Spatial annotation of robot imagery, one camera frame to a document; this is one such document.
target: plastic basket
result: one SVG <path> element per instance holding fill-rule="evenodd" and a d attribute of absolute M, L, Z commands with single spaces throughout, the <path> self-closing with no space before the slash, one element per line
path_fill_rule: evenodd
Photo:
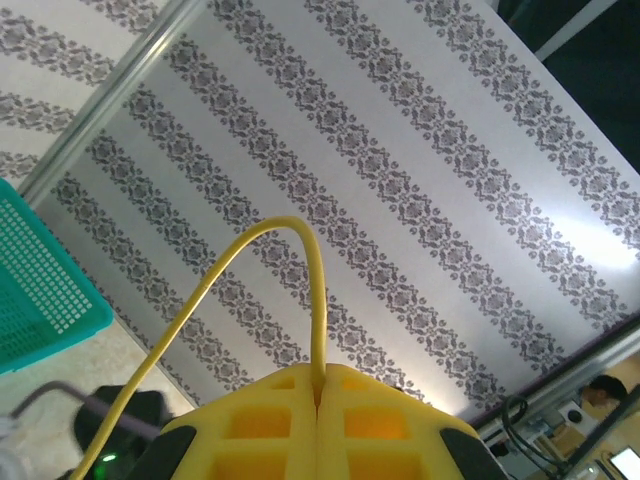
<path fill-rule="evenodd" d="M 100 293 L 0 179 L 0 374 L 71 347 L 112 321 Z"/>

